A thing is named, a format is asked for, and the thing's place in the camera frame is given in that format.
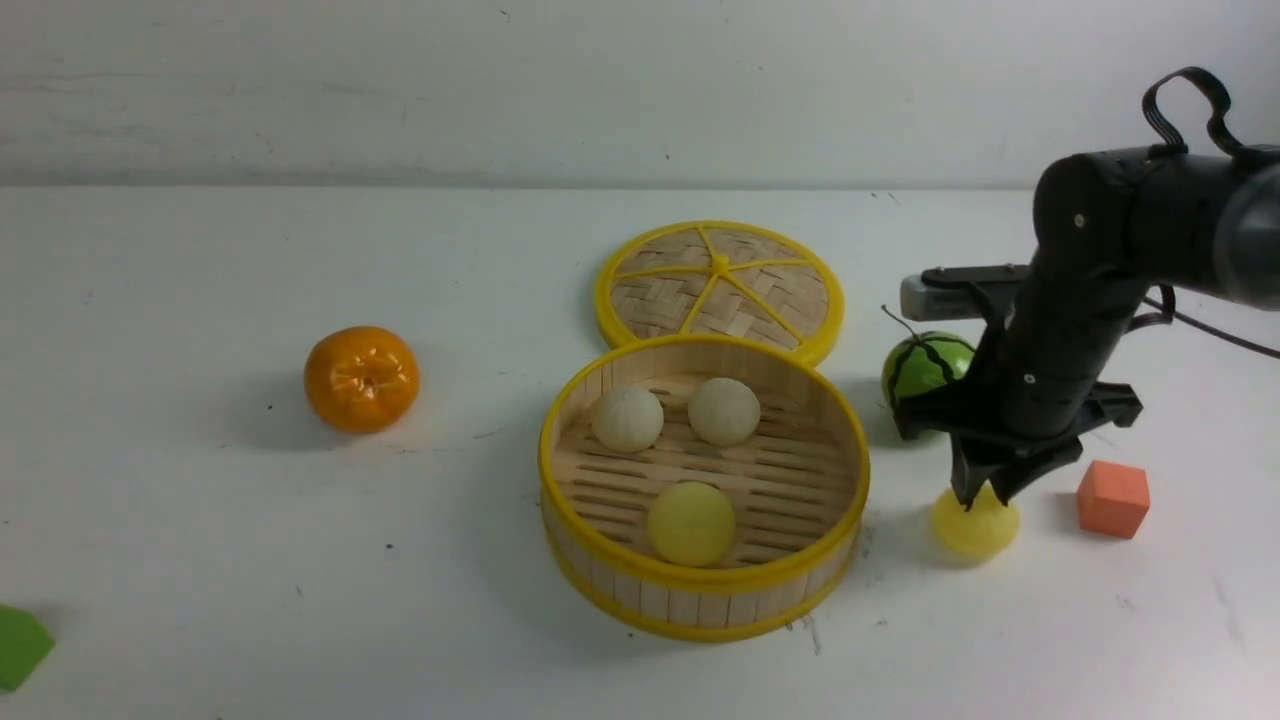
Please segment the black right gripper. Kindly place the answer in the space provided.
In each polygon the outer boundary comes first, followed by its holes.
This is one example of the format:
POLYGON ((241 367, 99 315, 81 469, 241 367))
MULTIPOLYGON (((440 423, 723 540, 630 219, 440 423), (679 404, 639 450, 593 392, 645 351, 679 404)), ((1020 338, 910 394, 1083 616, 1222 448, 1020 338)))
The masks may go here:
POLYGON ((965 377, 893 409, 900 436, 952 436, 950 484, 964 511, 987 482, 998 501, 1011 501, 1076 462, 1079 436, 1137 419, 1134 391, 1100 374, 1143 297, 1143 279, 1125 274, 1055 279, 1029 270, 1007 314, 983 320, 965 377))

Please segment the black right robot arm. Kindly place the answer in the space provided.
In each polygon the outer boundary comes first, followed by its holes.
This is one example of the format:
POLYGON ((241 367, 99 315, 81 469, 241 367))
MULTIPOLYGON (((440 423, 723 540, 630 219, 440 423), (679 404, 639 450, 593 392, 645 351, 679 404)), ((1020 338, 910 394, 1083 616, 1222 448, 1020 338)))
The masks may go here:
POLYGON ((1100 374, 1120 340, 1167 324, 1174 290, 1274 311, 1279 304, 1277 163, 1144 149, 1053 163, 1033 197, 1027 265, 934 268, 902 282, 915 322, 986 329, 965 377, 893 404, 899 433, 947 433, 951 487, 1007 503, 1075 462, 1080 437, 1129 427, 1142 402, 1100 374))

